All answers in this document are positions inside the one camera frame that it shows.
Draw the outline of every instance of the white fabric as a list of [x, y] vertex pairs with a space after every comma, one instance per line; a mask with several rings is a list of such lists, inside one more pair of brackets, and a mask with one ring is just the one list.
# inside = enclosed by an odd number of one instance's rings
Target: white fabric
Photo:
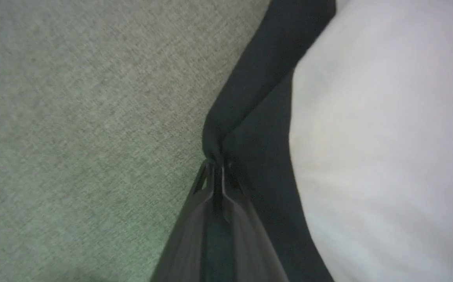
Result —
[[453, 0], [350, 0], [298, 64], [291, 158], [336, 282], [453, 282]]

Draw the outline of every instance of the white cloth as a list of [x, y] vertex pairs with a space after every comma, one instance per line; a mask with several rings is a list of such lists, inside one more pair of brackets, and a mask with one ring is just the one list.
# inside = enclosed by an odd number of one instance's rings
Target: white cloth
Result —
[[350, 0], [299, 62], [290, 149], [336, 282], [453, 282], [453, 0]]

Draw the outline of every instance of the gray surface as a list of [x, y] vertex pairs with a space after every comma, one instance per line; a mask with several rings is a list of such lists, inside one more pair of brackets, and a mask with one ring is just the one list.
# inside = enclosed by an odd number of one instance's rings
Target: gray surface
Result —
[[268, 0], [0, 1], [0, 281], [146, 281]]

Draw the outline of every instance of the black fabric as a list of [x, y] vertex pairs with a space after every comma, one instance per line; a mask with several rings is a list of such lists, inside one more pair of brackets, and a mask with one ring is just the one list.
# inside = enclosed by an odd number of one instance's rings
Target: black fabric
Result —
[[[307, 229], [288, 135], [292, 70], [334, 15], [334, 5], [334, 0], [273, 0], [203, 130], [205, 155], [218, 163], [232, 161], [248, 181], [253, 204], [292, 282], [332, 282]], [[208, 264], [219, 269], [213, 266], [225, 252], [218, 245], [211, 248]]]

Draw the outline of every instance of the folded black fabric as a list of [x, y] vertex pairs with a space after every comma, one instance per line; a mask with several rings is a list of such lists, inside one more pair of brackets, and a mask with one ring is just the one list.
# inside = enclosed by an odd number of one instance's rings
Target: folded black fabric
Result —
[[[253, 204], [293, 282], [332, 281], [305, 222], [288, 135], [292, 71], [334, 12], [334, 0], [273, 0], [203, 129], [205, 155], [232, 161], [249, 182]], [[222, 230], [211, 234], [224, 240]], [[220, 269], [230, 268], [215, 264], [225, 253], [219, 244], [208, 254], [214, 281], [221, 280]]]

